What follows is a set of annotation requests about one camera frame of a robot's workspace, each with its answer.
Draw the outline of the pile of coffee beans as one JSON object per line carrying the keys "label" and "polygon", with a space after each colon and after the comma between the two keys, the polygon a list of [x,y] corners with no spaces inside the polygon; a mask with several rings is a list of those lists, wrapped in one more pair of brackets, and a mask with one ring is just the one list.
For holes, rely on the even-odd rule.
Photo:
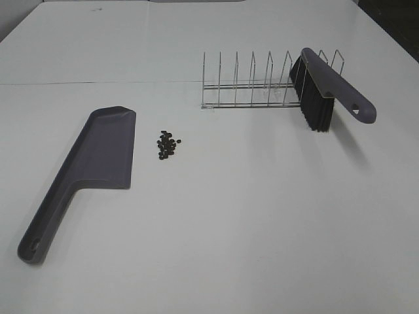
{"label": "pile of coffee beans", "polygon": [[156,141],[158,148],[158,159],[167,160],[170,156],[173,156],[177,145],[181,144],[181,139],[175,139],[171,132],[166,130],[160,131],[160,136]]}

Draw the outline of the purple plastic dustpan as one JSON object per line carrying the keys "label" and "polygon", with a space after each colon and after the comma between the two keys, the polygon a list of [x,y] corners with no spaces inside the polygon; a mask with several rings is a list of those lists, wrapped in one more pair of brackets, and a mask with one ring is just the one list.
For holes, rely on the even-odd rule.
{"label": "purple plastic dustpan", "polygon": [[136,112],[126,107],[90,114],[18,245],[23,262],[43,263],[77,191],[130,188],[135,128]]}

